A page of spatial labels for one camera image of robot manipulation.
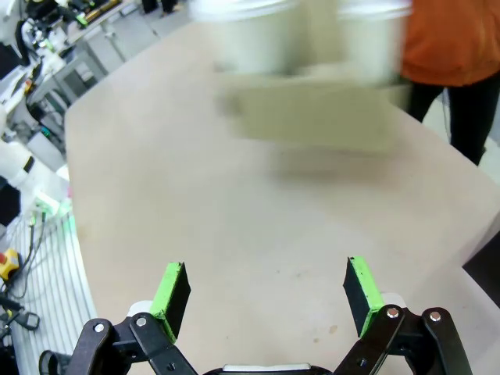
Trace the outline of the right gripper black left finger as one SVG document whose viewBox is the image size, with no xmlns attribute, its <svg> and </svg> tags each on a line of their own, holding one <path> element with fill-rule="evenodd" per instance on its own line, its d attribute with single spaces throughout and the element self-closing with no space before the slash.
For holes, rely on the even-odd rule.
<svg viewBox="0 0 500 375">
<path fill-rule="evenodd" d="M 191 293 L 182 262 L 171 262 L 147 312 L 114 325 L 103 318 L 85 323 L 68 365 L 69 374 L 126 374 L 148 363 L 156 374 L 195 374 L 175 345 Z"/>
</svg>

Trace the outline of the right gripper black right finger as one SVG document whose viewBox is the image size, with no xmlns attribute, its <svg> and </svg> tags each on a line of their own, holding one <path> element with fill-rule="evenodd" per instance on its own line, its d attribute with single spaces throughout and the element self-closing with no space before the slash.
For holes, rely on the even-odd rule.
<svg viewBox="0 0 500 375">
<path fill-rule="evenodd" d="M 349 257 L 343 283 L 359 340 L 335 374 L 376 374 L 390 355 L 401 356 L 414 374 L 471 374 L 450 313 L 432 307 L 416 315 L 385 302 L 366 260 Z"/>
</svg>

